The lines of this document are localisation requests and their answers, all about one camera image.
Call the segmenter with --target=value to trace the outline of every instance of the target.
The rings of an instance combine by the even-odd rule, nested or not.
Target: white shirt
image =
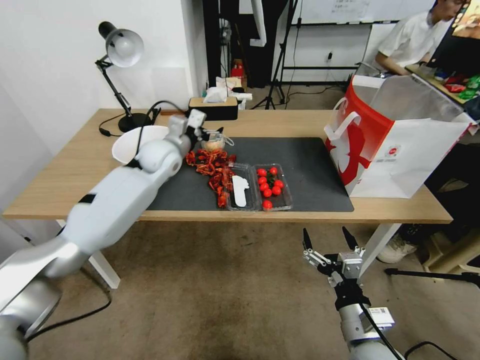
[[[396,24],[378,51],[401,67],[418,63],[427,53],[432,56],[452,21],[432,25],[428,11],[407,17]]]

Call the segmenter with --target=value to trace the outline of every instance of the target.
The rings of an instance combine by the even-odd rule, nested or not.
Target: lamp base
[[[131,116],[133,119],[130,119],[128,116],[124,116],[118,121],[118,128],[122,133],[129,132],[135,128],[140,128],[144,124],[145,114],[137,112],[133,113]],[[152,121],[148,119],[145,125],[151,125],[151,122]]]

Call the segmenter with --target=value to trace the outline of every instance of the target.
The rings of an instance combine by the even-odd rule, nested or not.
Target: shopping bag
[[[411,76],[354,76],[334,110],[325,144],[351,197],[411,198],[474,124]]]

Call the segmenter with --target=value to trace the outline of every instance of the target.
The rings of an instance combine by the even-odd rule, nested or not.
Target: monitor
[[[480,74],[480,0],[468,0],[452,22],[428,66]]]

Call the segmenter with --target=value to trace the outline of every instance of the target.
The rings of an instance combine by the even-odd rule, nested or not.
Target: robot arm
[[[110,172],[70,211],[54,239],[22,249],[0,265],[0,359],[26,359],[25,339],[47,320],[61,293],[48,278],[80,269],[98,250],[115,244],[174,176],[203,135],[205,114],[172,116],[163,140],[144,144],[126,166]]]
[[[390,312],[386,307],[370,307],[369,298],[358,285],[365,249],[358,246],[345,227],[342,230],[351,251],[324,256],[313,250],[304,228],[303,257],[328,276],[328,283],[335,290],[335,308],[340,314],[340,329],[350,350],[349,360],[401,360],[403,356],[382,334],[382,330],[395,323]]]

